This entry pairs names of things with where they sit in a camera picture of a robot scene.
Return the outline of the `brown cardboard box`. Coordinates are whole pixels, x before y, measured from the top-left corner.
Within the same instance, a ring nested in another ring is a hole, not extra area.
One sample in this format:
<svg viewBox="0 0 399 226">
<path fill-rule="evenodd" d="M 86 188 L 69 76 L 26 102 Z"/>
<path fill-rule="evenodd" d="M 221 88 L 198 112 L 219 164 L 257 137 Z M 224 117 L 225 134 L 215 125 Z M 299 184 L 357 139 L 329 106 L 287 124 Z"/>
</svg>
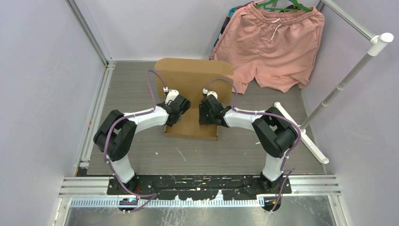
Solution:
<svg viewBox="0 0 399 226">
<path fill-rule="evenodd" d="M 233 67 L 224 61 L 163 58 L 155 64 L 154 69 L 161 76 L 157 79 L 160 97 L 164 95 L 163 85 L 166 84 L 169 89 L 178 90 L 179 94 L 191 103 L 177 124 L 165 126 L 165 136 L 216 141 L 218 126 L 199 123 L 202 90 L 207 88 L 216 92 L 219 102 L 229 104 L 232 96 L 233 80 L 230 76 L 234 73 Z"/>
</svg>

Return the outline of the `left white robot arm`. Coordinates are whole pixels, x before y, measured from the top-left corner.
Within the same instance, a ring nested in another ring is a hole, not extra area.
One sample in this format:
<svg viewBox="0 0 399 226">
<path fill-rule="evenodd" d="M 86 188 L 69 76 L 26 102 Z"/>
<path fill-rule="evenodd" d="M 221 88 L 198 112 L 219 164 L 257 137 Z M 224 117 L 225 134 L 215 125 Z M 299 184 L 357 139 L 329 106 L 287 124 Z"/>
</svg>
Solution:
<svg viewBox="0 0 399 226">
<path fill-rule="evenodd" d="M 125 194 L 136 191 L 136 172 L 128 159 L 135 134 L 156 126 L 173 126 L 190 108 L 191 102 L 177 90 L 167 93 L 165 101 L 135 113 L 111 111 L 94 135 L 93 142 L 104 154 L 104 160 L 110 165 L 117 177 L 119 189 Z"/>
</svg>

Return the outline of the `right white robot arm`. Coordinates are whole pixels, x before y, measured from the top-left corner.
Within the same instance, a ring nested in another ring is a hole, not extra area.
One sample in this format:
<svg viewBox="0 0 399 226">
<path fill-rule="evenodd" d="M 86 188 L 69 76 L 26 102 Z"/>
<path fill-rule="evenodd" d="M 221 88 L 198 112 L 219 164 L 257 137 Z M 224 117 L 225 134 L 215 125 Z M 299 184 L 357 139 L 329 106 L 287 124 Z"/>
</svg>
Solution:
<svg viewBox="0 0 399 226">
<path fill-rule="evenodd" d="M 283 177 L 285 158 L 301 138 L 300 129 L 276 107 L 266 111 L 244 111 L 223 105 L 215 92 L 204 95 L 199 105 L 199 123 L 254 131 L 266 151 L 260 184 L 266 193 L 275 192 Z"/>
</svg>

